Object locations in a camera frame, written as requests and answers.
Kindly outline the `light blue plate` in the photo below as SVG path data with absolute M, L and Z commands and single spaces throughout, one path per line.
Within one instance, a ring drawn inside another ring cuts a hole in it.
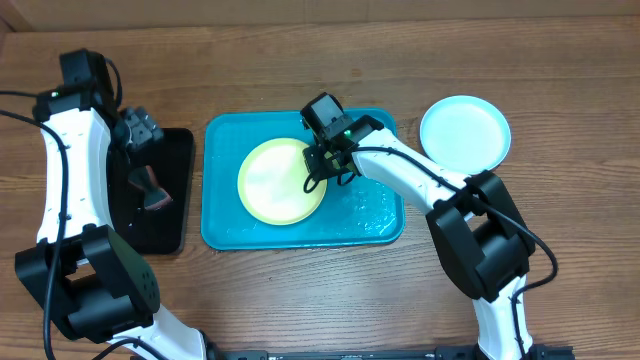
M 503 113 L 490 102 L 470 95 L 450 96 L 434 103 L 422 117 L 419 137 L 432 161 L 469 175 L 498 167 L 512 142 Z

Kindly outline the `yellow green plate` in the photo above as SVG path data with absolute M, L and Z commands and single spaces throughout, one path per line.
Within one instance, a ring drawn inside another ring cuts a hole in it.
M 238 193 L 244 208 L 257 220 L 276 226 L 309 217 L 324 199 L 327 181 L 310 175 L 303 151 L 308 144 L 294 138 L 268 140 L 244 159 L 238 173 Z

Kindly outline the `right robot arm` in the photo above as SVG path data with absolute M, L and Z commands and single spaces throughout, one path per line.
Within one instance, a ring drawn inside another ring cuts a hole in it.
M 360 139 L 317 140 L 303 152 L 305 188 L 345 173 L 377 181 L 426 217 L 440 264 L 474 306 L 475 353 L 529 359 L 524 293 L 536 241 L 502 180 L 489 171 L 456 173 L 410 149 L 387 130 Z

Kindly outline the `red sponge with dark scourer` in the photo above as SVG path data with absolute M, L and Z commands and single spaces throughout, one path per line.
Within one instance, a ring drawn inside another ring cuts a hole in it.
M 153 169 L 143 166 L 133 169 L 128 176 L 129 183 L 144 194 L 143 205 L 148 211 L 156 211 L 172 202 L 169 193 L 160 186 Z

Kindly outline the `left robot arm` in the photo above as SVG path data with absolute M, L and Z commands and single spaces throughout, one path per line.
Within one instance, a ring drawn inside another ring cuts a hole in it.
M 110 129 L 95 110 L 70 109 L 41 124 L 47 154 L 37 244 L 17 253 L 16 274 L 42 307 L 44 339 L 123 346 L 143 359 L 212 359 L 204 334 L 160 301 L 152 268 L 116 233 L 107 186 Z

